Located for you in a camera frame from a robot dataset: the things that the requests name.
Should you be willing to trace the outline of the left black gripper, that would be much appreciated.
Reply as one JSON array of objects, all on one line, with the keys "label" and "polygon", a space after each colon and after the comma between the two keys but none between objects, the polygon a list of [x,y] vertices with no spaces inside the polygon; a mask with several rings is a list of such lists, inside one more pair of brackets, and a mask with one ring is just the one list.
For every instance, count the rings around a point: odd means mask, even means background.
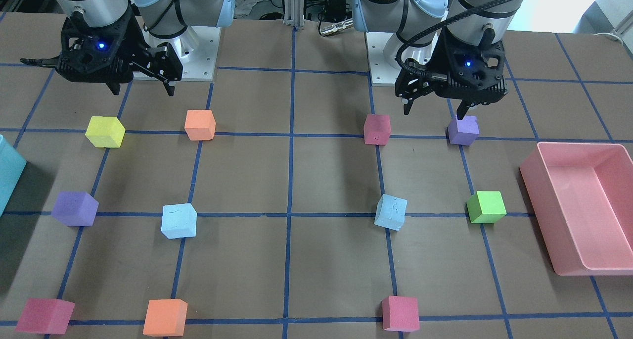
[{"label": "left black gripper", "polygon": [[[394,95],[403,102],[408,115],[414,100],[434,91],[439,97],[461,100],[456,111],[463,120],[471,107],[496,103],[508,93],[503,76],[505,50],[502,41],[494,42],[496,31],[482,30],[473,45],[457,39],[449,28],[441,30],[428,70],[413,58],[407,58],[394,84]],[[438,73],[446,75],[438,81]]]}]

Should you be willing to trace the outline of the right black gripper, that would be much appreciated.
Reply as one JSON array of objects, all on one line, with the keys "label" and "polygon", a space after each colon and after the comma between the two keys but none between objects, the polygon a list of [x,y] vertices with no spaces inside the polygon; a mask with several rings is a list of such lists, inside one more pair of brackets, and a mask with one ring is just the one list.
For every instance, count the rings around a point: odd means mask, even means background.
[{"label": "right black gripper", "polygon": [[149,47],[133,8],[107,26],[90,27],[84,13],[73,12],[61,30],[59,57],[20,58],[27,66],[54,70],[70,82],[104,83],[112,86],[128,83],[133,71],[160,81],[172,97],[176,81],[181,80],[183,65],[172,46]]}]

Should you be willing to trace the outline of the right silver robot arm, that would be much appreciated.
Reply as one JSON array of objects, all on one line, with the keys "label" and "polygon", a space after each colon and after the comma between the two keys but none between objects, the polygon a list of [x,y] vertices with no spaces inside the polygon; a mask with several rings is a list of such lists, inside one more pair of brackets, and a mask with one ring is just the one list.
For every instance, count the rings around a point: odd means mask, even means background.
[{"label": "right silver robot arm", "polygon": [[70,82],[105,84],[119,94],[139,74],[162,83],[212,81],[222,28],[235,0],[56,0],[66,14],[61,51],[23,58]]}]

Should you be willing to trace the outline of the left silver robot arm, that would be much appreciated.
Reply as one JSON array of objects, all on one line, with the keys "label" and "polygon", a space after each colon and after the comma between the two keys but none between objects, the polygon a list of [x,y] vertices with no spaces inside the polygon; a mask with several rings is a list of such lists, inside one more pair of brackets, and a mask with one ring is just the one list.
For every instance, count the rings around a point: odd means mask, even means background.
[{"label": "left silver robot arm", "polygon": [[354,0],[354,28],[391,33],[395,96],[409,114],[428,94],[460,100],[456,115],[508,93],[502,42],[523,0]]}]

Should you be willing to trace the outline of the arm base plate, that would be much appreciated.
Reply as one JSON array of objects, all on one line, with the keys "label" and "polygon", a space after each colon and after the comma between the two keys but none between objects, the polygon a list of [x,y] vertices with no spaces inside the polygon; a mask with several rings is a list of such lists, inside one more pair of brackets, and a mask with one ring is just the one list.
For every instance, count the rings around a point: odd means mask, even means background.
[{"label": "arm base plate", "polygon": [[161,42],[172,44],[183,65],[183,81],[213,82],[222,30],[212,26],[189,26],[180,36],[167,40],[148,32],[143,35],[152,47]]},{"label": "arm base plate", "polygon": [[[394,60],[402,41],[396,33],[366,32],[367,57],[370,66],[371,82],[374,86],[394,86],[401,68]],[[429,62],[433,49],[437,43],[437,36],[432,42],[422,48],[409,47],[403,52],[402,58],[413,58],[420,64]]]}]

